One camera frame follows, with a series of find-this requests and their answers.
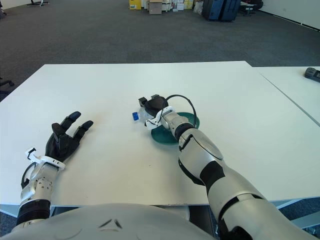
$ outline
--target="office chair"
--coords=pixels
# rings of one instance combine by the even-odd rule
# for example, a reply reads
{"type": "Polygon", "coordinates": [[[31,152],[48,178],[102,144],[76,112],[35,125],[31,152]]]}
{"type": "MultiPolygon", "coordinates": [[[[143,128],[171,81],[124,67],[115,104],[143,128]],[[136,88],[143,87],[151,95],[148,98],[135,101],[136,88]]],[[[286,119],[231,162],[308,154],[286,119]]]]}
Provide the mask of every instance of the office chair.
{"type": "Polygon", "coordinates": [[[44,0],[41,0],[41,1],[34,1],[34,0],[31,0],[31,3],[27,4],[28,6],[30,5],[40,5],[40,7],[42,7],[44,4],[48,4],[49,2],[48,1],[44,1],[44,0]]]}
{"type": "MultiPolygon", "coordinates": [[[[4,81],[4,82],[0,82],[0,87],[3,86],[3,85],[6,85],[6,84],[9,84],[11,87],[15,85],[12,81],[6,80],[6,81],[4,81]]],[[[2,91],[2,90],[0,90],[0,94],[7,94],[7,95],[9,95],[10,92],[9,92],[9,91],[2,91]]]]}

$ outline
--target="black device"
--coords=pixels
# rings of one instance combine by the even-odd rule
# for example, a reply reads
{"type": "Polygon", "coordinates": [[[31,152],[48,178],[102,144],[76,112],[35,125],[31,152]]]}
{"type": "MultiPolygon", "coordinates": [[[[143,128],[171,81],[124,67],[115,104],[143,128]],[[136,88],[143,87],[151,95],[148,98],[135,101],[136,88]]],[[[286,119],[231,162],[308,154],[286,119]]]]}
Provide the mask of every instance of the black device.
{"type": "Polygon", "coordinates": [[[314,81],[317,81],[318,83],[320,83],[320,71],[313,68],[313,67],[308,67],[305,70],[304,76],[307,79],[311,79],[311,80],[314,80],[314,81]]]}

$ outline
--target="teal plate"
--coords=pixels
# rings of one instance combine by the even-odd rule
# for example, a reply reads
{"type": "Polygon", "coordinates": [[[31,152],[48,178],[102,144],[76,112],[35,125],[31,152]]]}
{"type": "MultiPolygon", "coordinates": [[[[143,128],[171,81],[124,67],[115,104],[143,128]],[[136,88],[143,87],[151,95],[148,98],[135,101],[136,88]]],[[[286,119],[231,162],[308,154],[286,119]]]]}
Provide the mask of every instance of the teal plate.
{"type": "MultiPolygon", "coordinates": [[[[178,114],[182,117],[186,117],[189,120],[189,123],[194,124],[194,115],[189,112],[178,112],[178,114]]],[[[196,128],[198,129],[200,125],[200,120],[197,117],[196,118],[196,128]]],[[[178,144],[175,137],[172,135],[171,131],[169,129],[165,129],[164,126],[159,126],[155,129],[151,130],[151,136],[152,138],[160,144],[164,145],[175,145],[178,144]]]]}

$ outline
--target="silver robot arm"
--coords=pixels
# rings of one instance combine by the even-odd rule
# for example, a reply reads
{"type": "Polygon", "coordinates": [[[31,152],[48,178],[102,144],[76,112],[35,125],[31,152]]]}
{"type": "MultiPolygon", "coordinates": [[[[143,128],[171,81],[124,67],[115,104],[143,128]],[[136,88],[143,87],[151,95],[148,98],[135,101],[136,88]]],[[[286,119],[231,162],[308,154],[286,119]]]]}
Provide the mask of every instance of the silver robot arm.
{"type": "Polygon", "coordinates": [[[248,180],[228,167],[216,145],[186,117],[171,110],[162,114],[161,124],[178,141],[182,171],[206,187],[222,240],[316,239],[293,225],[248,180]]]}

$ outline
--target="black cable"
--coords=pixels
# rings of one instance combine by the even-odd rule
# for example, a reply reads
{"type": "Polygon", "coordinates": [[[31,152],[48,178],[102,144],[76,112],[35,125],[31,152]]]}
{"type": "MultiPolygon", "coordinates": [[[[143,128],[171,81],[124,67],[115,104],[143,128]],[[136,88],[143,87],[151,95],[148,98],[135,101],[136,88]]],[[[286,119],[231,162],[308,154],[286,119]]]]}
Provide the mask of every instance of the black cable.
{"type": "Polygon", "coordinates": [[[192,110],[193,110],[193,126],[196,127],[196,125],[197,125],[197,113],[196,113],[195,107],[194,107],[194,105],[192,104],[192,102],[188,98],[186,98],[185,96],[180,95],[180,94],[170,95],[165,99],[165,101],[162,104],[162,110],[161,110],[161,114],[160,114],[160,118],[159,118],[158,122],[160,122],[160,120],[161,120],[162,113],[163,113],[164,108],[165,108],[165,104],[168,103],[169,99],[174,98],[174,97],[181,97],[181,98],[187,100],[188,103],[191,105],[192,110]]]}
{"type": "Polygon", "coordinates": [[[28,170],[29,170],[33,165],[34,165],[34,167],[36,167],[36,162],[31,163],[31,164],[26,168],[26,170],[24,171],[24,173],[23,173],[23,175],[22,175],[22,179],[21,179],[21,187],[22,187],[22,189],[24,189],[25,186],[27,186],[28,183],[29,183],[29,180],[26,180],[26,181],[25,181],[25,176],[26,176],[28,170]]]}

